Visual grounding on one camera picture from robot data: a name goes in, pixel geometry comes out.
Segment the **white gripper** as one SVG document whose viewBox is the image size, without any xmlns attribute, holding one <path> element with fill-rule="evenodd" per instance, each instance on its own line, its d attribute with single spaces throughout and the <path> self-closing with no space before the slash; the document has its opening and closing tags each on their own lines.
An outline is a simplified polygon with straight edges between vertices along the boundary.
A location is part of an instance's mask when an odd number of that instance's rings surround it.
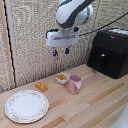
<svg viewBox="0 0 128 128">
<path fill-rule="evenodd" d="M 63 34 L 61 34 L 58 29 L 52 29 L 46 33 L 46 45 L 48 47 L 53 47 L 53 57 L 58 56 L 58 52 L 54 47 L 76 44 L 78 40 L 78 32 L 71 32 L 70 34 L 64 32 Z M 69 54 L 68 47 L 65 48 L 65 54 Z"/>
</svg>

